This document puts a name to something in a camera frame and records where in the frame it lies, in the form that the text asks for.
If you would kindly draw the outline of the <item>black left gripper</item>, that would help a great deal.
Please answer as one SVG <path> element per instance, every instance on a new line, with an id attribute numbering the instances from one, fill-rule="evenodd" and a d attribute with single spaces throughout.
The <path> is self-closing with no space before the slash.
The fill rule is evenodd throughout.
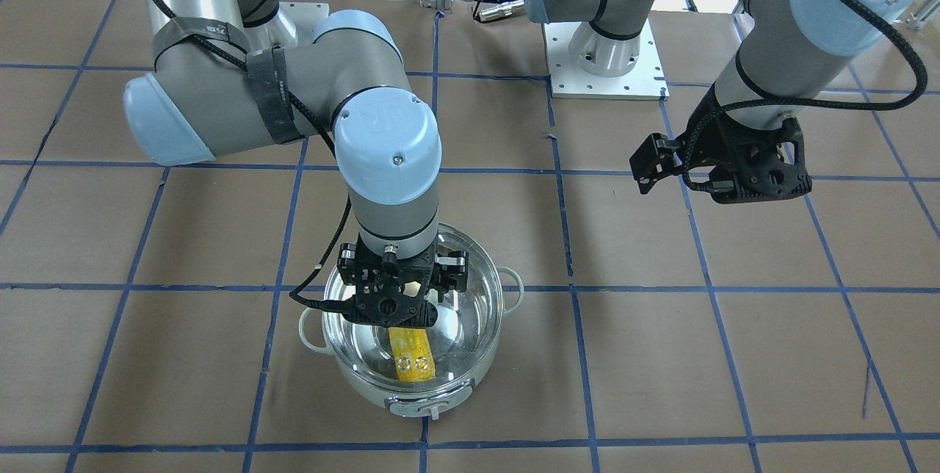
<path id="1" fill-rule="evenodd" d="M 690 169 L 714 165 L 706 183 L 686 184 L 709 192 L 719 204 L 788 200 L 808 194 L 812 178 L 803 165 L 803 134 L 795 115 L 777 129 L 752 129 L 720 109 L 709 88 L 675 140 L 651 134 L 630 158 L 641 194 L 656 181 Z"/>

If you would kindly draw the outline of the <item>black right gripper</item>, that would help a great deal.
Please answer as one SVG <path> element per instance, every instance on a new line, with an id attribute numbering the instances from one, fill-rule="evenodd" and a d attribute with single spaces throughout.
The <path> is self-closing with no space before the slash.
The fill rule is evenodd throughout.
<path id="1" fill-rule="evenodd" d="M 398 259 L 390 249 L 374 253 L 360 238 L 355 245 L 344 243 L 338 270 L 343 284 L 354 286 L 355 293 L 338 303 L 338 313 L 359 325 L 432 327 L 438 312 L 427 295 L 431 289 L 440 295 L 466 290 L 468 267 L 467 252 L 438 253 L 436 239 L 406 259 Z"/>

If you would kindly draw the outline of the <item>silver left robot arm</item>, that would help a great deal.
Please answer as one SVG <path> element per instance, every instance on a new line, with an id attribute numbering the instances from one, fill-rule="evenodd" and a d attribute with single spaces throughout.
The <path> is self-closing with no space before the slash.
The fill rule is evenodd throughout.
<path id="1" fill-rule="evenodd" d="M 671 140 L 651 134 L 630 158 L 642 194 L 667 176 L 719 204 L 788 200 L 808 194 L 797 114 L 803 107 L 900 109 L 925 91 L 924 62 L 893 27 L 913 0 L 740 0 L 754 28 Z M 896 101 L 819 99 L 857 54 L 889 39 L 914 72 L 914 90 Z"/>

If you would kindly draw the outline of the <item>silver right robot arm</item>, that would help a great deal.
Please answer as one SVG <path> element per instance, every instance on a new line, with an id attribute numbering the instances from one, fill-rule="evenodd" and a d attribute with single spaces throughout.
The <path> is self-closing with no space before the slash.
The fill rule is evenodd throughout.
<path id="1" fill-rule="evenodd" d="M 342 301 L 292 298 L 359 325 L 430 328 L 450 290 L 466 289 L 464 253 L 438 252 L 442 142 L 414 95 L 385 24 L 336 11 L 299 39 L 262 40 L 250 0 L 151 0 L 153 71 L 123 94 L 128 125 L 162 166 L 198 164 L 312 136 L 349 192 L 356 243 L 340 249 Z"/>

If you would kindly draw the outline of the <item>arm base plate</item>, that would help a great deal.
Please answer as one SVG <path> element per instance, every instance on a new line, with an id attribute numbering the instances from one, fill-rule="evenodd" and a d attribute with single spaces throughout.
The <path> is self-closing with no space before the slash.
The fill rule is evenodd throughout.
<path id="1" fill-rule="evenodd" d="M 637 37 L 602 37 L 587 22 L 545 24 L 545 54 L 555 98 L 638 99 L 669 96 L 651 25 Z"/>
<path id="2" fill-rule="evenodd" d="M 246 27 L 251 51 L 312 44 L 312 32 L 330 13 L 326 2 L 279 2 L 276 14 L 258 26 Z"/>

